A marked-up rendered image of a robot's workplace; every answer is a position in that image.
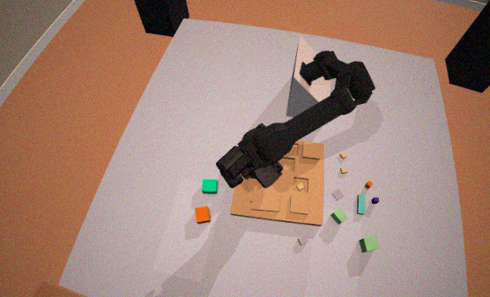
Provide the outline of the turquoise flat block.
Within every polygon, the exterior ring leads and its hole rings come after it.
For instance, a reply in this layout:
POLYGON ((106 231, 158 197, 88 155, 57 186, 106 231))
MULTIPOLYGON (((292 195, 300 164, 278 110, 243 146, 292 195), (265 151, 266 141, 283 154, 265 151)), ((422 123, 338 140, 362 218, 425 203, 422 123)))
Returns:
POLYGON ((366 211, 366 196, 357 195, 357 214, 364 215, 366 211))

